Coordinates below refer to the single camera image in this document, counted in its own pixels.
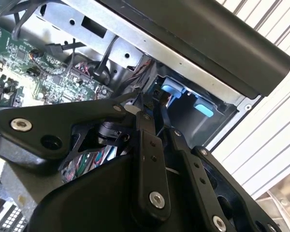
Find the capacitor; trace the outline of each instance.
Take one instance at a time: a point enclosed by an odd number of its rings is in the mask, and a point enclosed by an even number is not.
[[[39,99],[42,99],[44,97],[44,94],[43,93],[38,93],[38,98]]]

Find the metal panel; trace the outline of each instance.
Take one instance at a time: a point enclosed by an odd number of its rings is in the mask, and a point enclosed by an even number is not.
[[[161,61],[188,80],[197,83],[223,101],[238,105],[243,100],[243,96],[240,93],[140,30],[127,20],[108,10],[102,4],[88,0],[64,0],[63,2],[94,20],[104,28],[112,31],[144,53]]]
[[[290,55],[290,0],[235,2],[220,1]],[[290,73],[213,154],[255,199],[290,174]]]
[[[69,33],[74,38],[90,46],[94,51],[104,54],[110,42],[115,37],[115,34],[107,30],[104,37],[101,38],[97,34],[91,32],[82,26],[84,15],[77,10],[63,5],[50,3],[47,5],[47,10],[43,15],[40,13],[40,9],[35,12],[35,15],[42,20],[46,20],[56,28]],[[143,54],[134,46],[119,38],[113,45],[109,59],[119,64],[120,66],[127,68],[128,66],[136,67]]]

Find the motherboard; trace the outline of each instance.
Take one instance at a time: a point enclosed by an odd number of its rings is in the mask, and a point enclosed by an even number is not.
[[[39,54],[35,62],[40,68],[32,62],[32,53]],[[13,41],[11,34],[0,28],[0,105],[22,106],[28,99],[34,104],[89,101],[109,98],[113,93],[84,72],[81,65],[68,72],[66,67],[26,41]]]

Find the cable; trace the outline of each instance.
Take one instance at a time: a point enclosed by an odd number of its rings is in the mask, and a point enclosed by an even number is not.
[[[119,95],[121,95],[121,93],[129,86],[133,83],[133,81],[135,81],[136,79],[138,79],[139,77],[141,77],[143,74],[146,74],[147,71],[150,69],[152,64],[152,60],[148,60],[145,64],[143,64],[138,71],[136,71],[132,77],[130,77],[129,79],[125,80],[124,82],[122,82],[120,84],[120,86],[118,87],[118,89],[112,94],[111,98],[116,98]]]
[[[67,66],[67,68],[65,69],[65,71],[63,71],[62,73],[59,73],[59,74],[52,74],[46,70],[44,70],[43,67],[41,67],[34,59],[34,55],[32,53],[29,53],[29,58],[31,59],[31,61],[36,65],[36,67],[41,71],[43,72],[44,74],[46,75],[49,75],[49,76],[61,76],[61,75],[64,75],[66,73],[68,73],[71,68],[73,67],[73,62],[74,62],[74,57],[75,57],[75,48],[73,48],[73,51],[72,51],[72,57],[71,57],[71,60],[70,60],[70,63],[69,65]]]
[[[42,5],[45,5],[45,4],[50,3],[50,2],[66,5],[64,2],[62,2],[60,0],[44,0],[44,1],[40,2],[39,4],[40,4],[40,6],[42,6]],[[13,15],[15,13],[19,13],[21,11],[25,11],[25,10],[27,10],[30,7],[31,4],[32,4],[31,0],[23,1],[23,2],[21,2],[19,4],[17,4],[16,6],[14,6],[9,11],[4,12],[3,15]]]
[[[20,21],[19,13],[14,14],[14,19],[15,19],[15,24],[19,23]]]
[[[25,4],[22,5],[22,7],[27,7],[27,9],[26,9],[26,12],[24,13],[24,15],[21,17],[20,21],[16,24],[16,26],[14,27],[14,29],[12,31],[11,36],[12,36],[13,40],[17,41],[19,39],[20,29],[24,25],[24,23],[33,15],[33,13],[41,5],[45,5],[48,2],[54,2],[54,1],[53,0],[45,0],[43,2],[40,2],[39,0],[30,0],[30,1],[26,1]]]

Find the bolt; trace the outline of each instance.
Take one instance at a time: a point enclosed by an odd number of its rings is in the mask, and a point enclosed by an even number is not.
[[[121,111],[121,108],[118,105],[113,106],[114,110]]]
[[[280,203],[284,206],[288,205],[288,202],[285,199],[281,199]]]
[[[125,134],[123,137],[124,142],[128,141],[130,139],[130,136],[128,134]]]
[[[270,228],[272,232],[276,232],[276,229],[274,228],[274,226],[272,226],[271,224],[267,224],[267,226]]]
[[[220,232],[226,232],[227,231],[226,224],[224,224],[223,220],[220,217],[213,216],[213,223],[214,223],[214,225],[217,227],[217,229]]]
[[[181,132],[179,132],[178,130],[174,130],[174,133],[175,133],[177,136],[182,136]]]
[[[202,155],[207,156],[207,152],[204,149],[200,149],[200,152],[202,153]]]
[[[11,127],[16,131],[27,132],[32,129],[32,124],[26,119],[16,118],[11,122]]]
[[[150,120],[150,116],[148,116],[148,115],[144,115],[144,118],[147,120]]]
[[[245,105],[245,110],[251,110],[251,108],[252,108],[252,105],[251,104],[247,104],[247,105]]]
[[[151,192],[149,194],[150,203],[158,209],[163,209],[165,206],[165,201],[163,196],[158,192]]]

